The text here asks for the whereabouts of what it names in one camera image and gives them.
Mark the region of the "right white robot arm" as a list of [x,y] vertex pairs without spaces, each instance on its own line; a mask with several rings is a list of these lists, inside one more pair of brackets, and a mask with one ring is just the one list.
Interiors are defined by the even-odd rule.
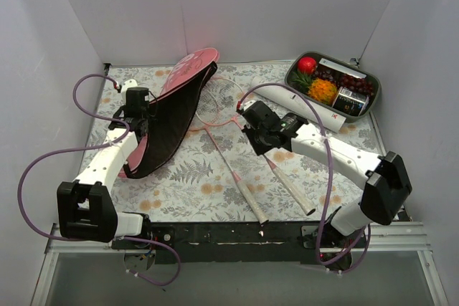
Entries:
[[347,177],[363,194],[330,215],[317,237],[324,246],[340,247],[351,235],[376,223],[389,225],[412,191],[402,157],[360,150],[320,130],[294,113],[280,118],[262,101],[246,102],[238,110],[245,119],[243,133],[257,155],[274,148],[312,158]]

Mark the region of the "white shuttlecock tube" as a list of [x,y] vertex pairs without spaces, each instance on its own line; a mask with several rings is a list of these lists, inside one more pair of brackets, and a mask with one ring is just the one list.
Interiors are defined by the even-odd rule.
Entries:
[[[294,92],[279,86],[278,83],[274,86],[257,88],[255,93],[303,118],[317,122],[314,112],[305,101]],[[309,100],[309,103],[320,117],[323,127],[333,132],[339,132],[346,119],[343,115],[339,115],[335,110],[329,110],[324,105],[319,105],[312,100]]]

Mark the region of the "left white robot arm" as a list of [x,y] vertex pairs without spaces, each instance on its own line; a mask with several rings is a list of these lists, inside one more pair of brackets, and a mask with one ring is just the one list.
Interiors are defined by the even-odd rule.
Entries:
[[63,182],[57,189],[60,233],[68,239],[96,242],[128,236],[134,247],[143,249],[152,242],[153,232],[143,225],[144,216],[117,212],[111,191],[119,173],[130,173],[129,156],[146,142],[149,90],[128,80],[121,95],[124,105],[108,127],[107,146],[73,182]]

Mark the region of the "pink badminton racket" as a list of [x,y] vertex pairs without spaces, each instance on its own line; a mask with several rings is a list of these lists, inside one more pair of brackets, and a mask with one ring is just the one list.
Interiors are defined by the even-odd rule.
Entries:
[[214,139],[214,136],[210,132],[210,127],[222,127],[228,123],[234,123],[236,124],[236,117],[232,117],[229,120],[223,120],[222,123],[212,123],[208,122],[207,120],[203,120],[200,116],[197,116],[198,120],[204,125],[204,130],[207,132],[207,135],[210,137],[210,140],[213,142],[215,148],[221,155],[224,163],[227,165],[230,173],[232,174],[232,177],[234,179],[234,182],[239,189],[240,193],[244,196],[246,202],[250,206],[253,214],[257,218],[258,222],[260,225],[264,225],[269,222],[269,218],[265,214],[265,212],[260,208],[258,202],[255,200],[255,197],[252,195],[250,192],[250,189],[248,188],[247,184],[240,178],[240,176],[237,174],[237,172],[231,167],[229,161],[225,158],[222,150],[220,149],[220,146]]
[[280,142],[278,137],[273,135],[272,131],[269,129],[262,129],[263,134],[268,134],[268,139],[260,139],[258,138],[256,128],[252,127],[251,124],[243,125],[239,122],[237,119],[239,114],[234,112],[232,109],[237,105],[237,101],[242,96],[243,89],[235,81],[224,77],[213,77],[210,81],[208,81],[201,92],[190,130],[194,132],[203,130],[207,133],[209,139],[221,155],[222,160],[232,174],[234,182],[240,193],[245,198],[260,224],[264,224],[268,222],[268,217],[260,208],[259,203],[255,200],[255,197],[252,195],[252,192],[248,188],[247,184],[243,179],[241,179],[238,173],[231,166],[230,162],[225,158],[221,145],[212,135],[212,129],[223,128],[230,123],[233,123],[244,135],[247,136],[247,139],[256,152],[261,153],[262,156],[265,156],[265,153],[268,151],[271,143]]

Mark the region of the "pink racket cover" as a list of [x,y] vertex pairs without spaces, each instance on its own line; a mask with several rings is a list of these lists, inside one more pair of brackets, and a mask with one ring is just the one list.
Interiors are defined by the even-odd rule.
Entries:
[[121,178],[144,178],[169,162],[184,140],[197,110],[202,90],[217,71],[219,52],[213,47],[182,58],[171,70],[156,100],[148,134],[129,155]]

